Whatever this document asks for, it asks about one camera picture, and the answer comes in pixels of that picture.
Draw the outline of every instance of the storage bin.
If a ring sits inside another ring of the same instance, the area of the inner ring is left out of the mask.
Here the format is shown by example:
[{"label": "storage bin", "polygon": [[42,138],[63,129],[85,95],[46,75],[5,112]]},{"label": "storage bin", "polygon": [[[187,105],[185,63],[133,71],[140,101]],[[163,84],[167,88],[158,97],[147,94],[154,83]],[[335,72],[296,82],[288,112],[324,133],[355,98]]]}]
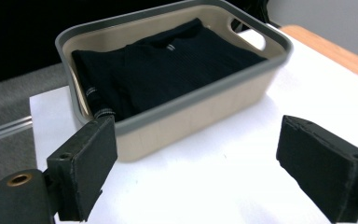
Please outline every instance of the storage bin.
[{"label": "storage bin", "polygon": [[[199,18],[202,24],[226,41],[267,58],[166,104],[116,123],[120,161],[136,161],[168,144],[257,102],[277,68],[287,59],[290,41],[230,3],[220,0],[189,0],[81,24],[63,31],[56,39],[69,87],[73,109],[82,123],[93,119],[77,78],[71,53],[76,49],[109,51]],[[265,38],[257,49],[231,30],[238,20]]]}]

